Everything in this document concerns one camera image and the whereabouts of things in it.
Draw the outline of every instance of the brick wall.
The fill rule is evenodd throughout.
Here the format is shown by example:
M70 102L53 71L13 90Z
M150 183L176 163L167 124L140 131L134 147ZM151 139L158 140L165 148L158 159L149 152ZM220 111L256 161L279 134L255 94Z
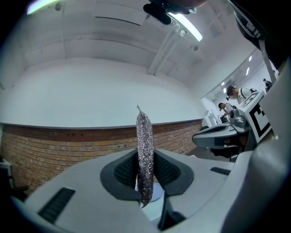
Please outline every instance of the brick wall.
M155 148L187 154L201 121L153 126ZM43 129L5 125L1 155L12 164L16 186L29 192L78 162L137 148L136 128Z

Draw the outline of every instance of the white wall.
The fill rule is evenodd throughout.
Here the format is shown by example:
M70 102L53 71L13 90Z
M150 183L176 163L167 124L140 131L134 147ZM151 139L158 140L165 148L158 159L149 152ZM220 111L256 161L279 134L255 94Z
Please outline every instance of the white wall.
M0 148L1 148L1 139L2 139L2 125L0 124Z
M261 68L258 69L256 73L250 76L245 82L241 84L241 87L248 89L256 89L258 91L265 91L265 83L263 79L271 81L270 75L268 73L267 67L264 64Z
M201 119L182 83L131 64L73 58L29 68L0 99L0 122L43 127L135 125L139 105L152 123Z
M204 97L201 99L201 101L206 110L215 110L216 112L219 112L218 105L215 105L211 99Z
M23 49L15 36L9 36L0 50L0 82L10 89L20 75L28 68Z

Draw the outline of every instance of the ceiling pipe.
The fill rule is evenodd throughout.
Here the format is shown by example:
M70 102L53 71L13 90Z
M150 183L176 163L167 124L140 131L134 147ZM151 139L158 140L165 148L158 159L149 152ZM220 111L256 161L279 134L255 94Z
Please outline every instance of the ceiling pipe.
M127 41L122 41L122 40L118 40L118 39L112 39L112 38L105 38L105 37L100 37L100 36L94 36L92 37L91 35L89 36L74 36L74 37L67 37L65 39L65 42L66 41L79 41L79 40L94 40L94 41L110 41L110 42L115 42L115 43L121 43L121 44L124 44L124 45L129 45L129 46L133 46L135 48L139 48L139 49L142 49L144 51L147 51L147 52L150 52L150 53L153 53L155 54L156 53L156 50L150 48L150 47L142 47L142 46L138 46L136 44L133 44L133 43L129 43ZM30 50L28 50L29 52L31 51L35 51L37 49L41 49L43 47L46 47L46 46L50 46L50 45L55 45L55 44L58 44L58 43L61 43L61 39L59 40L55 40L55 41L50 41L50 42L47 42L45 44L42 44L41 46L38 45L38 46L35 46L33 48L31 48Z
M171 39L173 38L173 36L175 36L175 31L179 31L179 29L180 29L180 25L177 24L176 21L173 21L172 24L173 25L172 25L170 31L166 35L163 43L160 46L160 49L159 49L158 53L156 54L151 66L150 66L150 68L149 68L149 70L147 72L149 75L152 75L154 73L154 68L156 67L157 62L159 61L161 56L165 53L165 50L169 46L169 43L170 43Z
M2 85L1 82L0 82L0 88L1 88L2 90L5 90L5 88L3 87L3 85Z
M174 42L174 44L172 45L172 47L169 49L169 51L167 52L167 54L164 56L163 60L161 61L161 63L158 65L154 75L156 76L156 74L160 71L160 69L163 67L163 65L165 64L165 62L167 61L168 57L170 56L170 54L172 53L172 51L174 50L174 48L177 46L177 44L180 42L180 39L185 35L185 31L181 30L179 32L179 34L177 35L178 39Z
M64 49L65 60L67 59L67 53L65 52L65 39L64 39L64 14L65 14L65 0L62 6L62 23L61 23L61 41Z
M218 7L216 6L216 4L214 2L212 2L212 0L209 1L209 5L211 7L211 9L213 10L213 12L216 14L216 17L218 18L218 20L220 21L223 30L226 29L226 23L222 17L222 13L219 11Z
M227 6L229 5L229 3L225 4L223 9L225 9ZM212 21L208 24L208 26L206 27L206 29L204 30L204 33L211 27L211 25L217 21L219 19L220 16L222 16L224 14L223 11L220 11L217 15L214 16L214 18L212 19Z
M195 46L195 44L193 44L193 45L190 46L190 48L188 49L188 51L184 54L183 58L185 58L188 55L188 53L194 48L194 46ZM177 66L180 67L180 65L178 64L178 62L170 69L170 71L168 72L167 76L170 76L171 73L176 69Z

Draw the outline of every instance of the white lab coat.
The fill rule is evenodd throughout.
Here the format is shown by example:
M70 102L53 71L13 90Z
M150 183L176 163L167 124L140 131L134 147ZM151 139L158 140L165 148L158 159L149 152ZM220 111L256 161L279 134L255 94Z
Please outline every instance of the white lab coat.
M238 90L238 97L237 97L237 102L238 104L241 104L245 99L247 99L251 95L251 91L247 88L239 88Z
M232 109L232 105L230 103L226 103L226 107L224 109L226 111L226 113L229 113L231 111L231 109Z

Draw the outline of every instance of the black vent slot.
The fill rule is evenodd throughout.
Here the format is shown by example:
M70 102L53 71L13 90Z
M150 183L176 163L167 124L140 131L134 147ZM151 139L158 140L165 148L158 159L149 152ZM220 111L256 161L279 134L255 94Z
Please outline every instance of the black vent slot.
M38 214L48 222L54 223L75 192L65 187L60 189Z
M207 128L207 129L205 129L197 134L194 134L193 136L207 134L207 133L220 132L220 131L226 130L227 128L228 128L228 126L211 127L211 128Z
M226 175L226 176L228 176L229 173L231 172L230 170L226 170L219 167L213 167L212 169L210 169L210 171L217 172L219 174Z
M154 173L160 185L164 187L176 180L181 175L181 170L175 164L155 154Z
M130 156L114 169L115 178L122 184L135 188L135 180L138 169L137 153L135 151L134 156Z

